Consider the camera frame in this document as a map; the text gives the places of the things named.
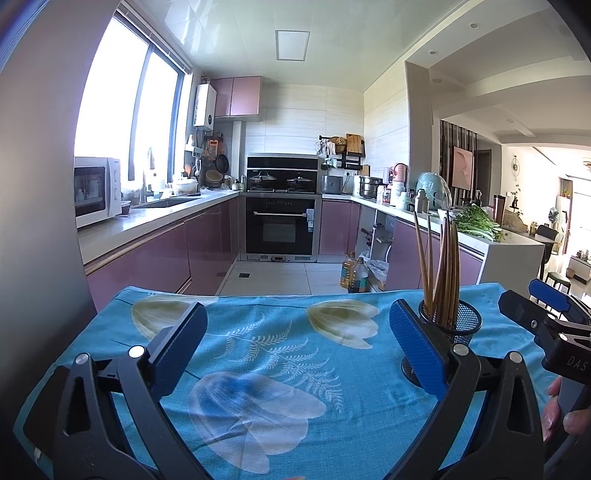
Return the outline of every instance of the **human hand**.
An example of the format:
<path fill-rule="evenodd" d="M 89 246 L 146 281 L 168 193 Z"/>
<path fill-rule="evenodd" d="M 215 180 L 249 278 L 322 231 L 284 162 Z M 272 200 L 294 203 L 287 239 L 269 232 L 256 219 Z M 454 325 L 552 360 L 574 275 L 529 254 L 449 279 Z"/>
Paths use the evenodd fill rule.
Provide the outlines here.
<path fill-rule="evenodd" d="M 548 440 L 557 427 L 560 418 L 558 406 L 558 394 L 562 385 L 562 377 L 557 377 L 548 387 L 548 395 L 552 398 L 548 401 L 542 412 L 542 435 L 544 441 Z M 569 434 L 581 435 L 591 424 L 591 410 L 577 410 L 567 413 L 563 420 L 564 431 Z"/>

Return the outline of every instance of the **green vegetable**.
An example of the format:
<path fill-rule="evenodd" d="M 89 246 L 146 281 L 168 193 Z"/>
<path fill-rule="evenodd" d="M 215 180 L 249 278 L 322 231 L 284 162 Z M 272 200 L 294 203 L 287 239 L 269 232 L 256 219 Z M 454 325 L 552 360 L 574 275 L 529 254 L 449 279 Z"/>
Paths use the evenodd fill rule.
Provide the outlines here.
<path fill-rule="evenodd" d="M 470 205 L 454 216 L 457 231 L 468 235 L 479 236 L 490 241 L 501 238 L 501 226 L 488 218 L 488 215 L 478 205 Z"/>

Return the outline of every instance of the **ceiling light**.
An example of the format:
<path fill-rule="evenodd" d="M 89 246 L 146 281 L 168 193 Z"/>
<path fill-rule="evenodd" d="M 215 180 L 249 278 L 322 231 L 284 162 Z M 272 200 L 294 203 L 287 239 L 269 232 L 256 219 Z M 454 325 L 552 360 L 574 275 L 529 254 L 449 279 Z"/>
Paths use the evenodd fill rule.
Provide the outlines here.
<path fill-rule="evenodd" d="M 304 61 L 310 32 L 275 30 L 277 60 Z"/>

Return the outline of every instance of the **ceiling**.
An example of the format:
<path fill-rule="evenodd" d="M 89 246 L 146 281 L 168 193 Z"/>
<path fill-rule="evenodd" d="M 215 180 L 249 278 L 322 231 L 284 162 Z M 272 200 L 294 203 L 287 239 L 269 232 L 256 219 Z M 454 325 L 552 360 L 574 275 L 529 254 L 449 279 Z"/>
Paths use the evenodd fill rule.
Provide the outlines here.
<path fill-rule="evenodd" d="M 211 78 L 365 91 L 466 0 L 139 0 Z M 278 61 L 275 30 L 310 32 L 306 61 Z"/>
<path fill-rule="evenodd" d="M 583 165 L 584 161 L 591 161 L 591 151 L 554 147 L 539 147 L 538 150 L 568 176 L 591 180 L 591 172 Z"/>
<path fill-rule="evenodd" d="M 477 82 L 499 72 L 569 55 L 548 11 L 505 25 L 452 53 L 433 66 L 461 83 Z"/>
<path fill-rule="evenodd" d="M 591 63 L 552 8 L 481 36 L 429 75 L 435 115 L 496 142 L 591 144 Z"/>

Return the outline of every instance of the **cabinet door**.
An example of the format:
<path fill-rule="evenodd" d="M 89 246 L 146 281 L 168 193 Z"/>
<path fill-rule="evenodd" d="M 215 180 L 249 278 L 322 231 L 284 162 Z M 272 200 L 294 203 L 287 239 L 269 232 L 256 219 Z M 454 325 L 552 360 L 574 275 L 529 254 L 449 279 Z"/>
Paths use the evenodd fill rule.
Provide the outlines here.
<path fill-rule="evenodd" d="M 185 293 L 189 295 L 215 295 L 228 271 L 222 251 L 222 205 L 185 222 L 191 272 L 191 285 Z"/>
<path fill-rule="evenodd" d="M 427 233 L 421 232 L 421 239 L 423 240 L 423 247 L 425 249 L 425 260 L 427 259 Z M 433 277 L 437 275 L 437 268 L 439 266 L 439 253 L 441 250 L 441 241 L 433 237 Z M 480 269 L 482 268 L 482 261 L 471 256 L 468 252 L 460 249 L 460 286 L 476 285 L 478 277 L 480 276 Z M 423 276 L 421 275 L 418 288 L 423 287 Z"/>
<path fill-rule="evenodd" d="M 351 202 L 322 201 L 319 255 L 344 255 L 349 248 Z"/>
<path fill-rule="evenodd" d="M 183 223 L 87 277 L 98 312 L 127 286 L 175 293 L 188 279 L 189 261 Z"/>
<path fill-rule="evenodd" d="M 415 227 L 396 220 L 386 290 L 415 290 L 420 280 L 421 264 Z"/>
<path fill-rule="evenodd" d="M 232 89 L 231 116 L 258 115 L 261 77 L 236 77 Z"/>
<path fill-rule="evenodd" d="M 217 93 L 215 118 L 230 116 L 234 79 L 212 80 L 210 84 Z"/>
<path fill-rule="evenodd" d="M 347 239 L 347 251 L 353 252 L 357 248 L 357 237 L 359 236 L 359 215 L 361 214 L 361 205 L 351 203 L 351 217 L 349 221 L 349 237 Z"/>

